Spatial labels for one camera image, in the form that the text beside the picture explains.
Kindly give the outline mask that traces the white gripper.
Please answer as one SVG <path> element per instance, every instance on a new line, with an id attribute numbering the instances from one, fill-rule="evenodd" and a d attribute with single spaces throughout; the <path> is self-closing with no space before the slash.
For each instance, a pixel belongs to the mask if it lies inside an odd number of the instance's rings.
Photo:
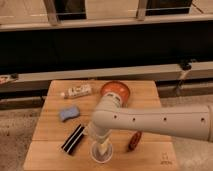
<path id="1" fill-rule="evenodd" d="M 110 130 L 90 122 L 87 126 L 88 135 L 99 144 L 100 150 L 106 150 L 109 145 Z"/>

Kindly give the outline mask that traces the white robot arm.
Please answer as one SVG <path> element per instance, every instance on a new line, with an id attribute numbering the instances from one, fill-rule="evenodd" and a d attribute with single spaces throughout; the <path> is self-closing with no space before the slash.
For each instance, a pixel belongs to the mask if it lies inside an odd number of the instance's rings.
<path id="1" fill-rule="evenodd" d="M 110 131 L 134 130 L 213 142 L 213 106 L 122 108 L 115 93 L 102 96 L 95 107 L 88 134 L 100 144 Z"/>

